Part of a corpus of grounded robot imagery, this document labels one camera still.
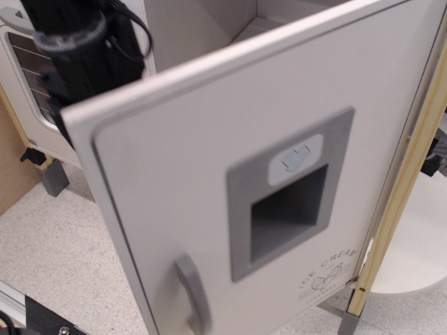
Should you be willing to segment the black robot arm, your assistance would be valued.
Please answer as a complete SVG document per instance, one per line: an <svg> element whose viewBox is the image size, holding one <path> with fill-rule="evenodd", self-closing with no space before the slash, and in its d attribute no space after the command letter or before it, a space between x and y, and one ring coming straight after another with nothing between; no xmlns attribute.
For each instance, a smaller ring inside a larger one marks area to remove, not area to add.
<svg viewBox="0 0 447 335"><path fill-rule="evenodd" d="M50 97L50 115L70 137L63 108L139 80L148 52L141 52L133 23L143 21L121 1L23 1L34 27L34 43L54 70L37 83Z"/></svg>

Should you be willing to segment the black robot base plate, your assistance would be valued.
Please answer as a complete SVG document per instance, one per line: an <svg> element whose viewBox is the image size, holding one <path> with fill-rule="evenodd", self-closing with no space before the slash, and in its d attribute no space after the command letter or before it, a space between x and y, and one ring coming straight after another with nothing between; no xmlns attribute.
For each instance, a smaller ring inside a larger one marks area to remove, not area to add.
<svg viewBox="0 0 447 335"><path fill-rule="evenodd" d="M85 334L76 325L32 298L25 297L25 304L27 326L18 327L1 310L1 334Z"/></svg>

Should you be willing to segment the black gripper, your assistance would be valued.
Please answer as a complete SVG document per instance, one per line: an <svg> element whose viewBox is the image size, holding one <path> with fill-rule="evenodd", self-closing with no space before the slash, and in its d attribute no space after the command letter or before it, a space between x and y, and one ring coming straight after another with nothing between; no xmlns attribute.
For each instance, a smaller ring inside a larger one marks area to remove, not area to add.
<svg viewBox="0 0 447 335"><path fill-rule="evenodd" d="M34 33L36 47L46 53L55 71L38 83L50 90L50 114L72 145L62 110L93 96L139 80L145 69L131 21L119 13L102 14L86 29L70 34Z"/></svg>

